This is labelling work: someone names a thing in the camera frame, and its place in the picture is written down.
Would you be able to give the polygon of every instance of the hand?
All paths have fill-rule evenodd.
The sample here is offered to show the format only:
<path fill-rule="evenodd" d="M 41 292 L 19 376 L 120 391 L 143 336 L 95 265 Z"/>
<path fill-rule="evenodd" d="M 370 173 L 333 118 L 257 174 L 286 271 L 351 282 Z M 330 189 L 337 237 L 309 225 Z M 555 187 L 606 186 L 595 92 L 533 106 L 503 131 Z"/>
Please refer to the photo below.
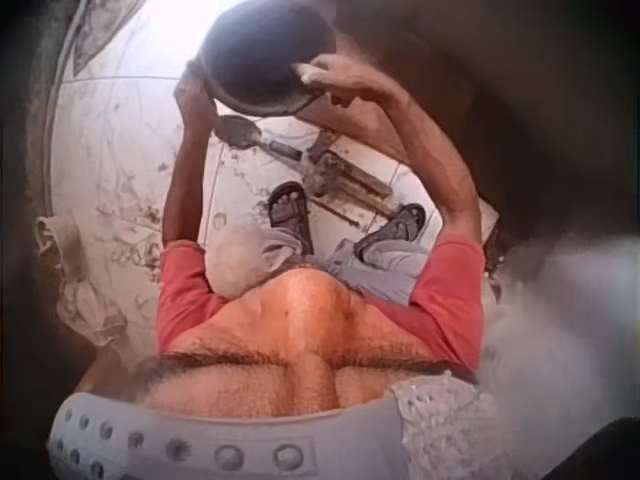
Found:
<path fill-rule="evenodd" d="M 178 104 L 184 131 L 209 137 L 218 122 L 215 101 L 207 94 L 204 73 L 199 64 L 190 61 L 173 96 Z"/>
<path fill-rule="evenodd" d="M 355 97 L 384 103 L 402 91 L 395 80 L 371 65 L 343 55 L 324 54 L 308 64 L 295 64 L 300 80 L 311 88 L 322 88 L 334 105 L 348 107 Z"/>

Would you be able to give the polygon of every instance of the black sandal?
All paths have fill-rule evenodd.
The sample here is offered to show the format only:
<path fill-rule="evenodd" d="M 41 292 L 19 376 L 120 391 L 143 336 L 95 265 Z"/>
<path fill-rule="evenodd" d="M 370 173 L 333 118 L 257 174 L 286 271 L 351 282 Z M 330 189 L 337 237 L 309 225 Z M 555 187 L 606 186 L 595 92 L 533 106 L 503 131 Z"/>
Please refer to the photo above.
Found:
<path fill-rule="evenodd" d="M 287 203 L 278 203 L 287 196 Z M 298 182 L 278 185 L 267 200 L 267 212 L 271 228 L 286 228 L 302 240 L 302 253 L 313 255 L 313 241 L 309 230 L 307 196 Z"/>
<path fill-rule="evenodd" d="M 419 203 L 404 205 L 398 213 L 377 232 L 370 233 L 353 246 L 353 253 L 364 262 L 364 251 L 382 240 L 405 240 L 413 242 L 427 223 L 427 213 Z"/>

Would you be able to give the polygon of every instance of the red t-shirt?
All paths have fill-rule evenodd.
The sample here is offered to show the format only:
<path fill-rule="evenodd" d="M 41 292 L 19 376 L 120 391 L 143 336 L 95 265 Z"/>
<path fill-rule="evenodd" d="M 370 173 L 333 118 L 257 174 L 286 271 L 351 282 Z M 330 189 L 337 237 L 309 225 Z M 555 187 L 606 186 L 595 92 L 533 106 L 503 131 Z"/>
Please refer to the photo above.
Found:
<path fill-rule="evenodd" d="M 484 315 L 480 302 L 484 254 L 461 235 L 441 235 L 420 273 L 409 306 L 372 295 L 365 301 L 390 321 L 420 339 L 434 355 L 475 371 L 480 362 Z M 211 291 L 204 251 L 189 240 L 172 242 L 160 263 L 162 292 L 158 306 L 158 349 L 213 317 L 227 302 Z"/>

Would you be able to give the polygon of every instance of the raised arm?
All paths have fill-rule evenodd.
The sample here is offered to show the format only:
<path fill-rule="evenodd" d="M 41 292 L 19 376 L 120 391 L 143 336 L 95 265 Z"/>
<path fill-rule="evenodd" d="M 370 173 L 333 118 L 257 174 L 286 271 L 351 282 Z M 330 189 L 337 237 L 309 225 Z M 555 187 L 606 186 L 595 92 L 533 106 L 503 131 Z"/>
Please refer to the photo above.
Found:
<path fill-rule="evenodd" d="M 480 242 L 480 208 L 471 173 L 455 146 L 411 96 L 375 68 L 340 55 L 321 55 L 317 68 L 298 65 L 303 83 L 327 90 L 348 106 L 360 97 L 380 105 L 400 136 L 411 167 L 443 220 L 443 233 Z"/>
<path fill-rule="evenodd" d="M 204 164 L 209 137 L 218 119 L 215 104 L 206 94 L 202 72 L 194 62 L 187 65 L 174 96 L 184 133 L 164 205 L 162 244 L 165 247 L 176 240 L 198 240 Z"/>

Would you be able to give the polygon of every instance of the white tiled floor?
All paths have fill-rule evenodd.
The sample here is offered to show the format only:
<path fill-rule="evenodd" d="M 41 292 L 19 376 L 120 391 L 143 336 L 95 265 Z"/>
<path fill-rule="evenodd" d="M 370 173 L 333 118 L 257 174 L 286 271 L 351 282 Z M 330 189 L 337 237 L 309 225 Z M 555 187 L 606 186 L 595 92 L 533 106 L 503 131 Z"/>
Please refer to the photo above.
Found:
<path fill-rule="evenodd" d="M 127 316 L 130 343 L 139 355 L 151 353 L 155 345 L 159 284 L 149 268 L 136 263 L 134 250 L 160 245 L 162 208 L 182 135 L 172 91 L 210 25 L 238 2 L 149 0 L 85 70 L 74 77 L 70 59 L 63 77 L 51 145 L 54 214 L 76 218 L 91 280 Z M 219 111 L 228 113 L 223 106 Z M 301 150 L 318 132 L 293 118 L 261 119 L 259 126 L 266 136 Z M 433 203 L 409 169 L 347 138 L 334 149 L 390 184 L 402 202 L 425 206 L 431 221 L 421 243 L 430 247 L 440 217 L 431 216 Z M 200 242 L 205 244 L 228 222 L 267 225 L 269 192 L 293 179 L 300 175 L 262 151 L 234 151 L 212 139 Z M 384 223 L 350 203 L 328 203 L 362 227 L 311 204 L 311 233 L 321 255 L 343 237 L 358 240 Z M 494 221 L 492 214 L 486 219 Z"/>

